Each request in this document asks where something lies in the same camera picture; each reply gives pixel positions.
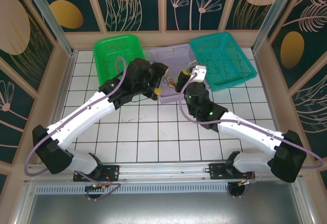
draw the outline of white grid floor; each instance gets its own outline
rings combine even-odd
[[[251,50],[243,51],[256,68]],[[98,87],[93,52],[80,51],[63,117],[88,100]],[[208,90],[215,103],[241,118],[275,130],[259,75],[229,89]],[[259,151],[245,141],[186,121],[177,103],[160,104],[144,96],[134,97],[133,102],[93,124],[71,148],[95,153],[103,163],[225,160],[235,150]]]

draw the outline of robotic arm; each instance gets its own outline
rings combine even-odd
[[[168,67],[161,63],[150,64],[143,59],[135,59],[127,68],[126,77],[122,86],[108,99],[89,107],[95,100],[105,97],[119,83],[119,76],[106,81],[85,104],[79,107],[72,114],[68,115],[61,121],[43,128],[38,125],[33,129],[33,143],[36,145],[45,136],[52,131],[57,130],[53,136],[46,140],[37,150],[36,153],[44,162],[52,174],[59,173],[65,169],[81,171],[90,178],[97,179],[103,172],[103,164],[92,153],[85,154],[78,151],[70,150],[68,147],[72,141],[84,130],[89,128],[95,121],[103,116],[117,110],[122,105],[132,101],[136,95],[143,94],[148,98],[157,100],[156,88],[159,87],[162,76],[167,72]],[[209,99],[209,93],[202,82],[205,76],[205,67],[196,66],[193,74],[198,76],[191,82],[184,91],[184,98],[188,107],[189,114],[199,122],[209,122],[215,120],[237,120],[250,124],[256,129],[248,128],[240,123],[213,123],[201,124],[206,129],[212,129],[215,132],[219,130],[223,133],[237,136],[238,138],[253,143],[262,153],[243,153],[233,152],[227,162],[226,171],[230,175],[239,172],[248,171],[271,171],[278,178],[286,182],[294,182],[295,178],[306,158],[306,153],[280,142],[274,138],[284,138],[297,145],[302,145],[298,135],[295,132],[288,131],[283,134],[278,131],[270,131],[252,124],[237,115],[228,111],[226,108],[219,106]],[[178,77],[176,91],[181,92],[182,87],[190,79],[189,75],[181,72]],[[79,110],[89,107],[78,117],[74,117]],[[72,118],[62,129],[58,130],[60,124],[67,119]],[[260,130],[266,130],[274,137],[268,137]]]

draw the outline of purple basket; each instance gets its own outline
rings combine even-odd
[[[179,73],[184,70],[188,63],[196,60],[190,45],[181,44],[174,45],[159,49],[152,49],[150,53],[150,62],[160,62],[169,67],[167,75],[174,80],[178,77]],[[161,104],[167,104],[178,101],[179,93],[174,89],[160,84],[162,92],[159,100]]]

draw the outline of teal basket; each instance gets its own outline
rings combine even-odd
[[[206,66],[206,80],[213,91],[256,77],[254,67],[227,32],[199,37],[190,45],[199,64]]]
[[[138,38],[134,35],[121,35],[103,39],[94,45],[93,52],[100,86],[118,74],[116,70],[118,57],[124,57],[127,65],[136,58],[145,59]],[[123,71],[123,62],[119,61],[118,64],[119,70]]]

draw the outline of plastic basket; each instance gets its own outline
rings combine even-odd
[[[115,65],[118,57],[124,57],[127,65],[136,58],[145,58],[139,40],[134,35],[101,40],[95,44],[93,52],[100,85],[118,74]],[[119,61],[119,70],[123,69],[124,65]]]
[[[169,67],[167,75],[174,80],[178,77],[181,70],[185,69],[187,64],[195,60],[195,56],[189,44],[181,44],[149,51],[150,62],[160,62]],[[162,88],[159,100],[161,104],[167,104],[178,101],[179,93],[174,89],[160,84]]]
[[[194,39],[190,45],[199,64],[206,66],[206,80],[213,91],[256,77],[254,67],[227,32]]]

